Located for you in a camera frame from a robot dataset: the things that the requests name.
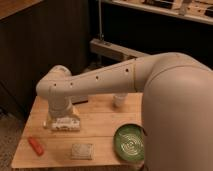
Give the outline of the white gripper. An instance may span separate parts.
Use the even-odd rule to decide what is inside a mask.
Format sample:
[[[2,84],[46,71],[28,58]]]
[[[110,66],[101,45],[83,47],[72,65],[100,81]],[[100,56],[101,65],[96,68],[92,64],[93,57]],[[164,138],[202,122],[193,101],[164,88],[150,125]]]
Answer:
[[[49,113],[47,116],[48,123],[70,123],[70,122],[80,122],[79,111],[75,106],[72,106],[70,109],[63,112]]]

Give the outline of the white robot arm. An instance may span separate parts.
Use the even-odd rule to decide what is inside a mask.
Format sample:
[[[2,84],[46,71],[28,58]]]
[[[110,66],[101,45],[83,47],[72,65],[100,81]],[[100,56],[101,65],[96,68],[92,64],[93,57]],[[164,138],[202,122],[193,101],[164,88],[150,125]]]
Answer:
[[[142,96],[144,171],[213,171],[213,70],[177,52],[120,62],[72,76],[53,67],[36,86],[55,115],[75,95]]]

